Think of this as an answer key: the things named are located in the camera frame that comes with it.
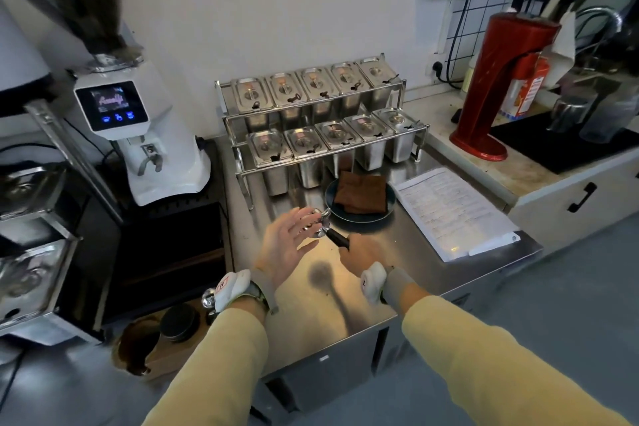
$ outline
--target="yellow sleeve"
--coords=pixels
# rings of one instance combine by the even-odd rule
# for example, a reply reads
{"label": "yellow sleeve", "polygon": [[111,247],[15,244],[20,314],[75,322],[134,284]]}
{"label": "yellow sleeve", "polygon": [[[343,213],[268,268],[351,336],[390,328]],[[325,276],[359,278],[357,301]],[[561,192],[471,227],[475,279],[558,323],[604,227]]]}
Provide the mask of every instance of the yellow sleeve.
{"label": "yellow sleeve", "polygon": [[625,425],[575,382],[438,296],[408,310],[402,331],[448,384],[455,404],[479,425]]}
{"label": "yellow sleeve", "polygon": [[224,310],[142,426],[246,424],[267,357],[260,321],[244,310]]}

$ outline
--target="blue-gray floor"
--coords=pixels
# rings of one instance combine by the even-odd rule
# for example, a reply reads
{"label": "blue-gray floor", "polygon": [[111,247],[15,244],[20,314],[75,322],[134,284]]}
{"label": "blue-gray floor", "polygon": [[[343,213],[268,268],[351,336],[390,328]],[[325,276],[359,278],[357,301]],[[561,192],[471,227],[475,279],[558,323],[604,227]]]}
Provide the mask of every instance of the blue-gray floor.
{"label": "blue-gray floor", "polygon": [[[587,392],[639,424],[639,214],[511,277],[490,305],[477,310]],[[59,347],[60,367],[82,364],[94,374],[57,374],[28,354],[0,413],[0,426],[137,426],[166,384],[141,384],[110,365],[108,348],[90,354]],[[38,368],[52,368],[42,380]],[[0,390],[7,368],[0,370]],[[449,399],[445,383],[418,357],[299,418],[295,426],[472,422]]]}

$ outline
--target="dark blue plate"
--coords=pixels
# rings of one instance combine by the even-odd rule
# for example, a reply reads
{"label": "dark blue plate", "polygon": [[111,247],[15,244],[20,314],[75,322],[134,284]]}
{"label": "dark blue plate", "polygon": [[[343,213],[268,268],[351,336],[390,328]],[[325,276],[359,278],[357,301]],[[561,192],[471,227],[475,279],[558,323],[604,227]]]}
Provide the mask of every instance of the dark blue plate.
{"label": "dark blue plate", "polygon": [[335,194],[337,193],[337,183],[339,180],[333,180],[326,188],[326,206],[335,214],[338,218],[343,219],[350,223],[356,224],[368,224],[380,221],[390,215],[393,212],[397,197],[395,197],[395,191],[391,186],[386,184],[386,212],[380,212],[375,214],[351,214],[344,210],[344,206],[341,204],[335,204]]}

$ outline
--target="stainless steel countertop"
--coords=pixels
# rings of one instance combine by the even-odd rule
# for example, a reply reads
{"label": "stainless steel countertop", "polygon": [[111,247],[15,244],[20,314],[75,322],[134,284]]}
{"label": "stainless steel countertop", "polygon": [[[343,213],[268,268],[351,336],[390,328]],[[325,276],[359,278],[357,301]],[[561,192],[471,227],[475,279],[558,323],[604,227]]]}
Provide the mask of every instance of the stainless steel countertop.
{"label": "stainless steel countertop", "polygon": [[[237,271],[251,266],[260,250],[265,228],[278,215],[295,206],[324,209],[323,189],[332,178],[324,170],[322,186],[304,189],[291,175],[295,187],[286,195],[269,197],[261,174],[250,175],[247,180],[254,208],[249,211],[235,177],[235,160],[228,137],[220,137],[216,143],[224,171],[229,233]],[[389,181],[399,183],[438,166],[441,165],[432,157],[424,155],[420,163],[385,161],[380,173]],[[391,216],[377,225],[362,228],[333,217],[331,227],[344,235],[361,232],[374,236],[384,247],[390,264],[405,269],[420,286],[438,295],[526,259],[542,249],[530,236],[519,231],[522,239],[518,243],[445,264],[400,203],[396,204]],[[360,291],[359,279],[341,264],[337,246],[327,237],[319,242],[277,290],[280,312],[267,318],[270,347],[264,375],[396,316],[387,305],[369,305]]]}

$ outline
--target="paper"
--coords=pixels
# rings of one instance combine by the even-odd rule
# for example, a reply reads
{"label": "paper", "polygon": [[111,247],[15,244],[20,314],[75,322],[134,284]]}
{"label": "paper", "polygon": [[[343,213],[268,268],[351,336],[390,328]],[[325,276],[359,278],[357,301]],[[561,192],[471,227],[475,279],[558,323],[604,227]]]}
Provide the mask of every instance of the paper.
{"label": "paper", "polygon": [[518,229],[448,168],[407,180],[395,186],[395,192],[444,262],[511,243]]}

